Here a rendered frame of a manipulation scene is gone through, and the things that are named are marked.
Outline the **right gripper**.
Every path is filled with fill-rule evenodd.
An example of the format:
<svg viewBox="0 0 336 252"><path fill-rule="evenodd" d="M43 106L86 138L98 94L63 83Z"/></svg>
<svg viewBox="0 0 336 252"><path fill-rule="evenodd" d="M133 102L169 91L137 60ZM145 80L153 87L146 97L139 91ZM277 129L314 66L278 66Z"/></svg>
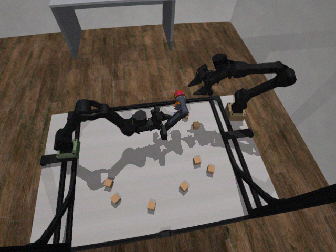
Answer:
<svg viewBox="0 0 336 252"><path fill-rule="evenodd" d="M220 78L219 78L218 73L212 70L212 73L210 73L209 75L206 75L205 71L201 67L197 69L197 72L196 72L195 78L188 84L188 86L191 87L191 86L200 84L202 83L202 81L204 81L205 85L202 86L196 92L194 92L193 95L209 95L209 96L213 95L213 91L211 87L215 83L219 84ZM209 82L209 85L207 82Z"/></svg>

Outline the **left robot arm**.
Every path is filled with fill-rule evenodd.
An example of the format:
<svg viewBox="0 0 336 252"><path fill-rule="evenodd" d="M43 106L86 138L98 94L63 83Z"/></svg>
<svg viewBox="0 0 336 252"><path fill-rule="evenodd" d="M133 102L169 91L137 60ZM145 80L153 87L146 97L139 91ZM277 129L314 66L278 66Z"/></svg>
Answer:
<svg viewBox="0 0 336 252"><path fill-rule="evenodd" d="M91 106L100 109L99 113L91 114ZM152 109L151 125L158 127L163 120L161 112L157 109ZM55 135L54 150L59 151L60 154L72 153L74 143L72 142L72 133L81 122L87 120L93 121L98 118L106 118L116 126L126 136L132 136L134 133L148 131L147 116L143 110L137 111L129 119L124 119L122 116L113 111L107 104L101 104L95 100L81 99L76 102L75 110L69 121L63 129L59 129ZM133 120L131 120L133 118Z"/></svg>

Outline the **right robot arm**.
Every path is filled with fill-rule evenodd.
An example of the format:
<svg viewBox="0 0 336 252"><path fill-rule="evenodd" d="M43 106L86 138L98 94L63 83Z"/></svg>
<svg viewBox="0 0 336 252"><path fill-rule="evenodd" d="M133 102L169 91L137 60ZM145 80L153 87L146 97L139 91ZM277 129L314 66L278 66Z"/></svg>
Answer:
<svg viewBox="0 0 336 252"><path fill-rule="evenodd" d="M259 94L274 89L276 87L287 87L295 84L297 81L295 72L292 68L284 65L280 61L248 64L243 61L233 61L227 59L226 54L215 54L212 57L213 64L220 80L245 77L250 74L273 74L277 75L251 89L241 88L235 92L235 102L231 105L233 113L243 113L247 108L247 102ZM230 67L231 66L231 67Z"/></svg>

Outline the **black hose nozzle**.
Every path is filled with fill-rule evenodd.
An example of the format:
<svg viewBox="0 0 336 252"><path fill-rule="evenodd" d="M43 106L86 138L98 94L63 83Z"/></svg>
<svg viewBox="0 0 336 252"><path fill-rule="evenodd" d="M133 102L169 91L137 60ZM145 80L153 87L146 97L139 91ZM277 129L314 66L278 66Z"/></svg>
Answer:
<svg viewBox="0 0 336 252"><path fill-rule="evenodd" d="M175 92L174 98L175 98L176 104L173 107L175 107L174 109L178 111L175 112L175 114L173 114L167 120L167 124L173 123L173 122L179 122L181 119L185 118L189 114L189 111L186 105L186 96L185 96L184 91L179 90Z"/></svg>

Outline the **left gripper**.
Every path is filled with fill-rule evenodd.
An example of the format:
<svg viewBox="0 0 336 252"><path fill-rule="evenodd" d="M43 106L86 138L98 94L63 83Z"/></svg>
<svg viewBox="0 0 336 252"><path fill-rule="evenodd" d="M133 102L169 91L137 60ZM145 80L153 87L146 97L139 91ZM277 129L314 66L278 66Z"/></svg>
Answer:
<svg viewBox="0 0 336 252"><path fill-rule="evenodd" d="M154 107L154 109L157 109L157 111L160 111L160 108L159 108L159 106L155 106ZM168 120L172 115L168 115L168 114L164 114L162 111L161 111L161 114L162 114L162 117L163 117L163 120L162 121L164 121L164 120ZM152 131L152 130L154 130L154 129L160 129L160 136L161 136L161 139L162 140L167 140L167 130L169 130L171 127L173 127L174 125L176 125L177 124L177 122L173 122L173 123L165 123L165 125L163 125L162 124L162 121L160 122L160 126L158 126L158 127L155 127L155 126L152 126L151 125L151 123L152 123L152 121L151 120L149 120L149 118L148 118L148 120L147 120L147 124L148 124L148 131L150 130L150 131Z"/></svg>

